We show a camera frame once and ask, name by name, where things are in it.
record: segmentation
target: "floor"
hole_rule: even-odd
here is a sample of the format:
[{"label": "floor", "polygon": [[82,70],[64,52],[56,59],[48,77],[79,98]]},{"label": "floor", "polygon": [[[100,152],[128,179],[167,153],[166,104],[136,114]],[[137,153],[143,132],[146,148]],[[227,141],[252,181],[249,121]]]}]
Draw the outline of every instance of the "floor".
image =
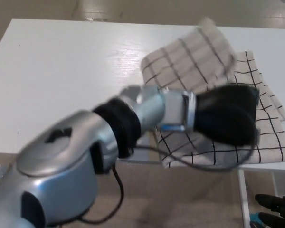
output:
[{"label": "floor", "polygon": [[[0,40],[12,18],[195,25],[205,16],[219,26],[285,29],[285,0],[0,0]],[[9,162],[0,157],[0,163]],[[209,174],[134,164],[118,164],[118,170],[126,199],[101,227],[243,227],[236,171]],[[263,210],[253,198],[273,194],[270,174],[246,172],[246,177],[251,212]],[[89,218],[106,215],[119,197],[112,176],[100,177],[99,185]]]}]

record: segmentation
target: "white towel with black grid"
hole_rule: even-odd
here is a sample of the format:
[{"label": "white towel with black grid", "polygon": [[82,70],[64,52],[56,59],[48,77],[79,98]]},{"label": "white towel with black grid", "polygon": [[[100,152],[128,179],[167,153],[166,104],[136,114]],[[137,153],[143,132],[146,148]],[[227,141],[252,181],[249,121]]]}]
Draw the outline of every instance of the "white towel with black grid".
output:
[{"label": "white towel with black grid", "polygon": [[[147,55],[141,64],[147,85],[200,93],[230,84],[248,84],[259,89],[256,127],[259,144],[246,163],[285,162],[285,111],[259,72],[251,51],[235,54],[210,19],[203,20],[189,35]],[[193,133],[157,132],[160,149],[200,165],[231,165],[241,161],[249,148],[237,148]],[[165,167],[182,166],[161,156]]]}]

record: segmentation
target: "silver robotic arm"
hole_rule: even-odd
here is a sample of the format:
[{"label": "silver robotic arm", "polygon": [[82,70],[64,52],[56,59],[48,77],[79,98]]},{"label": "silver robotic arm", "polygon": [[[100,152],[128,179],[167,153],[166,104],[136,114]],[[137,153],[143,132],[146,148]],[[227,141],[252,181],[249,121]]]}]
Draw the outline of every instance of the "silver robotic arm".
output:
[{"label": "silver robotic arm", "polygon": [[0,228],[44,228],[84,215],[97,174],[126,159],[148,130],[192,131],[193,93],[130,86],[93,111],[79,111],[24,147],[0,181]]}]

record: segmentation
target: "black cable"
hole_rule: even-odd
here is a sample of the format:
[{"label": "black cable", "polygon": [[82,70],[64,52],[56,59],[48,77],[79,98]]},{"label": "black cable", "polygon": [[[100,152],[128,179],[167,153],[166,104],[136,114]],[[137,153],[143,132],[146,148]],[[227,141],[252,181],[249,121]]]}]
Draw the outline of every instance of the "black cable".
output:
[{"label": "black cable", "polygon": [[112,171],[113,171],[113,174],[114,174],[114,176],[116,178],[116,181],[117,181],[119,189],[120,189],[120,199],[119,199],[118,204],[116,205],[114,210],[110,212],[110,214],[108,214],[107,216],[105,216],[104,218],[102,218],[100,220],[87,220],[87,219],[81,217],[81,218],[78,219],[80,222],[83,222],[83,223],[86,223],[86,224],[90,224],[90,225],[100,225],[100,224],[108,221],[110,218],[112,218],[117,213],[119,208],[121,207],[121,205],[123,203],[123,200],[124,200],[124,186],[123,186],[123,183],[122,183],[122,181],[121,181],[121,179],[120,179],[120,177],[119,177],[119,175],[117,173],[115,165],[113,165]]},{"label": "black cable", "polygon": [[180,163],[183,163],[191,168],[197,169],[197,170],[201,170],[201,171],[207,171],[207,172],[226,172],[226,171],[231,171],[234,168],[237,168],[238,166],[244,164],[252,155],[254,147],[251,148],[247,155],[239,162],[239,163],[235,163],[234,165],[230,165],[227,166],[225,168],[209,168],[208,165],[196,165],[196,164],[192,164],[189,163],[187,161],[182,160],[181,158],[175,157],[172,154],[167,153],[166,151],[156,148],[156,147],[152,147],[152,146],[146,146],[146,145],[137,145],[135,146],[135,149],[144,149],[144,150],[151,150],[151,151],[155,151],[161,155],[167,156],[167,157],[171,157],[172,159],[174,159],[175,161],[178,161]]},{"label": "black cable", "polygon": [[247,124],[250,124],[255,129],[254,137],[253,137],[254,140],[251,142],[251,145],[250,145],[251,148],[248,151],[248,153],[244,156],[244,158],[241,161],[239,161],[238,163],[232,164],[230,166],[226,166],[224,168],[217,168],[216,166],[209,166],[209,165],[196,165],[196,164],[192,164],[192,163],[189,163],[187,161],[184,161],[181,158],[178,158],[178,157],[174,156],[173,154],[169,154],[168,152],[166,152],[166,151],[164,151],[162,149],[156,148],[156,147],[147,146],[147,145],[137,145],[137,146],[135,146],[135,148],[136,149],[146,149],[146,150],[155,151],[158,154],[164,155],[166,157],[171,157],[175,161],[178,161],[178,162],[180,162],[182,164],[185,164],[185,165],[187,165],[187,166],[189,166],[191,168],[195,168],[195,169],[201,170],[201,171],[210,171],[210,172],[231,171],[232,169],[237,168],[238,166],[244,164],[251,157],[251,155],[253,153],[253,150],[254,150],[254,148],[256,146],[256,143],[257,143],[258,135],[257,135],[256,127],[255,127],[255,124],[256,124],[255,121],[252,119],[252,117],[245,110],[243,110],[242,108],[240,108],[240,107],[238,107],[238,106],[236,106],[234,104],[229,105],[228,110],[229,111],[233,110],[234,114],[241,112],[247,118],[246,119],[247,120]]}]

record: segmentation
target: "white tabletop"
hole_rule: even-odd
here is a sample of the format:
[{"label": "white tabletop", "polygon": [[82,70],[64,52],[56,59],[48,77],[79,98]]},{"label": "white tabletop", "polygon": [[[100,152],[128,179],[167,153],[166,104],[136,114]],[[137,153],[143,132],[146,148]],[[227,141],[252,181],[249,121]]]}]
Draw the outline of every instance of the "white tabletop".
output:
[{"label": "white tabletop", "polygon": [[[17,153],[62,117],[92,109],[123,86],[142,84],[141,59],[191,29],[13,19],[0,42],[0,152]],[[285,107],[285,29],[220,29],[236,51],[253,50]],[[285,170],[285,162],[243,168]]]}]

